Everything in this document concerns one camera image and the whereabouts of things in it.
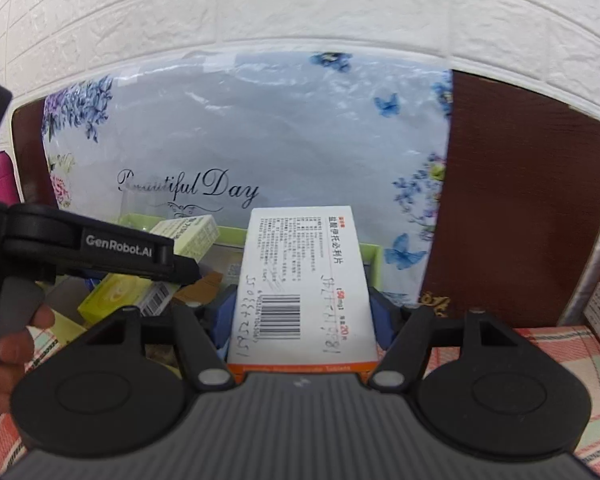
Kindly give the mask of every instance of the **pink plaid cloth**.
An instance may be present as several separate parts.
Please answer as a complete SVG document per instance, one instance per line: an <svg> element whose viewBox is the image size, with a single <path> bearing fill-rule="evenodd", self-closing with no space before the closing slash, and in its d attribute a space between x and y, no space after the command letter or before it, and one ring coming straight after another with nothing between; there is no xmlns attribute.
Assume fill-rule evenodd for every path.
<svg viewBox="0 0 600 480"><path fill-rule="evenodd" d="M32 366L55 353L60 345L46 331L33 329L36 354ZM576 375L591 395L592 411L582 439L576 449L577 457L600 475L600 344L584 326L523 328L518 332L545 351ZM457 359L458 348L434 348L426 373L444 363ZM9 415L0 417L0 473L24 455L18 432Z"/></svg>

